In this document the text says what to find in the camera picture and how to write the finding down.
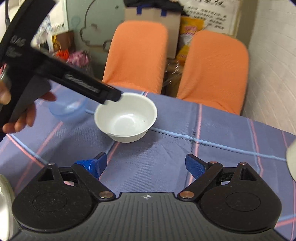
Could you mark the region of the left hand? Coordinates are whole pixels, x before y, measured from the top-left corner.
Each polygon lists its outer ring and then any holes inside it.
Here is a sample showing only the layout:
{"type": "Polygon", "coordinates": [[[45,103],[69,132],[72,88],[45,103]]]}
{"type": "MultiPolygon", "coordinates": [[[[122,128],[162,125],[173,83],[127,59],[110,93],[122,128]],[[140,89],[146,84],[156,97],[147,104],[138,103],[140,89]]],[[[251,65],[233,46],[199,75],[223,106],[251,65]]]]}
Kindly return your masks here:
{"type": "Polygon", "coordinates": [[[36,118],[35,101],[37,99],[44,101],[57,100],[55,94],[50,92],[50,90],[51,85],[48,80],[33,78],[18,100],[13,111],[13,117],[10,118],[10,121],[5,121],[4,124],[1,124],[3,134],[20,132],[26,126],[32,127],[36,118]]]}

